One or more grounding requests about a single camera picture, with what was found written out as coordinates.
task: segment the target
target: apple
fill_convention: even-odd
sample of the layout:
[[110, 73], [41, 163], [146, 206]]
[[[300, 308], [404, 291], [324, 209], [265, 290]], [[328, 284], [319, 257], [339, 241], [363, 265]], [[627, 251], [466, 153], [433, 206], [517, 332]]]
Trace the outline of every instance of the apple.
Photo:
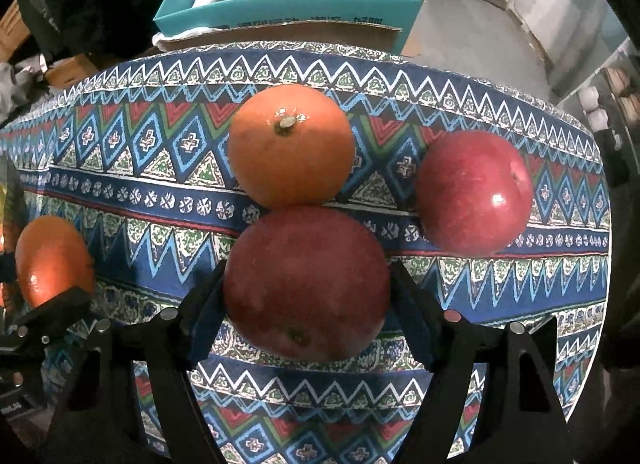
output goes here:
[[249, 343], [289, 360], [364, 351], [390, 303], [385, 254], [371, 232], [320, 206], [273, 211], [249, 226], [225, 267], [223, 298]]
[[433, 144], [415, 195], [428, 240], [460, 257], [487, 257], [524, 231], [533, 188], [519, 152], [495, 134], [461, 131]]

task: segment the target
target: table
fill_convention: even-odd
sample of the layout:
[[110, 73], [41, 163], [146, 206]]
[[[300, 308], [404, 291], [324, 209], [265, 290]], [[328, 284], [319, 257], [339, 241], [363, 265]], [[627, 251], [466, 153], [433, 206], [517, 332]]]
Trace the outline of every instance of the table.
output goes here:
[[[233, 177], [228, 123], [257, 90], [290, 82], [325, 91], [350, 119], [353, 170], [329, 205], [369, 227], [425, 292], [487, 325], [558, 318], [554, 385], [569, 417], [605, 316], [609, 197], [589, 131], [543, 101], [376, 51], [226, 44], [134, 60], [88, 78], [7, 126], [0, 151], [18, 168], [32, 217], [65, 216], [84, 234], [98, 274], [95, 312], [144, 321], [179, 303], [264, 213]], [[526, 231], [491, 259], [439, 253], [412, 211], [420, 159], [460, 129], [508, 139], [534, 183]], [[71, 352], [49, 355], [52, 399], [72, 364]], [[483, 380], [478, 365], [451, 454], [468, 447]], [[366, 352], [322, 365], [282, 361], [225, 322], [191, 381], [232, 464], [384, 464], [430, 375], [390, 316]], [[165, 452], [142, 364], [136, 383], [150, 444]]]

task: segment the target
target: cardboard box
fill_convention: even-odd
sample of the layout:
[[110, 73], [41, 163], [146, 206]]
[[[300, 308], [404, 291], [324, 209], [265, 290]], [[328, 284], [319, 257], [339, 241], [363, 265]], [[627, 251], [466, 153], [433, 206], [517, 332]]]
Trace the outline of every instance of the cardboard box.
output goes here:
[[71, 58], [59, 60], [46, 68], [43, 71], [44, 79], [52, 87], [66, 89], [120, 62], [123, 62], [123, 59], [109, 55], [77, 54]]
[[22, 22], [17, 1], [9, 6], [0, 19], [0, 62], [8, 62], [12, 54], [25, 43], [31, 32]]
[[286, 22], [212, 31], [179, 40], [161, 40], [158, 47], [161, 51], [178, 51], [210, 44], [282, 40], [284, 42], [327, 42], [388, 52], [393, 50], [400, 31], [399, 28], [356, 22]]
[[[224, 0], [192, 8], [194, 0], [164, 0], [156, 13], [154, 21], [160, 31], [167, 37], [196, 27], [216, 28], [220, 30], [236, 30], [239, 28], [256, 28], [253, 40], [292, 40], [293, 38], [273, 36], [273, 27], [289, 22], [306, 24], [308, 21], [354, 22], [373, 24], [394, 30], [396, 34], [388, 52], [399, 54], [411, 31], [415, 18], [420, 11], [423, 0]], [[363, 33], [374, 28], [359, 28]], [[326, 38], [319, 37], [316, 28], [313, 38], [300, 40], [332, 41], [327, 33]], [[270, 37], [263, 36], [260, 31], [269, 32]], [[229, 32], [226, 41], [238, 40]]]

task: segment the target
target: apple stem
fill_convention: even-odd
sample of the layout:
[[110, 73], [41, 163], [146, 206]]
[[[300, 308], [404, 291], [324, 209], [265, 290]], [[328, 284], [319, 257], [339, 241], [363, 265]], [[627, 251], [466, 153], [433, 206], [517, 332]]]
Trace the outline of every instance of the apple stem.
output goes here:
[[309, 345], [311, 345], [311, 338], [309, 338], [308, 334], [300, 329], [289, 327], [287, 329], [287, 336], [293, 343], [296, 343], [301, 347], [308, 347]]

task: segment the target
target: screw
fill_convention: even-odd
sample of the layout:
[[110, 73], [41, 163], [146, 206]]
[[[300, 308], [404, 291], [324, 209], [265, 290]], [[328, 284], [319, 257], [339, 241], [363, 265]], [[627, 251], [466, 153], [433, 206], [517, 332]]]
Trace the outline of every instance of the screw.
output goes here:
[[444, 312], [444, 319], [450, 323], [458, 323], [462, 319], [462, 314], [458, 311], [454, 311], [453, 309], [449, 309]]
[[514, 334], [524, 334], [524, 332], [525, 332], [524, 325], [522, 323], [520, 323], [520, 322], [517, 322], [517, 321], [511, 322], [509, 324], [509, 329]]
[[97, 330], [101, 334], [107, 332], [109, 330], [109, 327], [111, 327], [111, 321], [107, 318], [98, 320], [98, 322], [95, 324], [95, 330]]
[[175, 307], [166, 307], [160, 311], [160, 317], [165, 321], [171, 321], [178, 316], [178, 310]]

